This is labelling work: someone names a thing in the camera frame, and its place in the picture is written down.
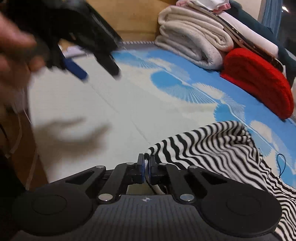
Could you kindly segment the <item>person's left hand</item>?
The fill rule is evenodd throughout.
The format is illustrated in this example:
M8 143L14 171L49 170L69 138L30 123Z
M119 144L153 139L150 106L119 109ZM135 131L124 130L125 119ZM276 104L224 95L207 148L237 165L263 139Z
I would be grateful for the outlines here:
M31 74L45 66L42 57L30 61L17 59L13 54L36 45L33 35L21 31L1 15L1 105L11 104L20 89L27 86Z

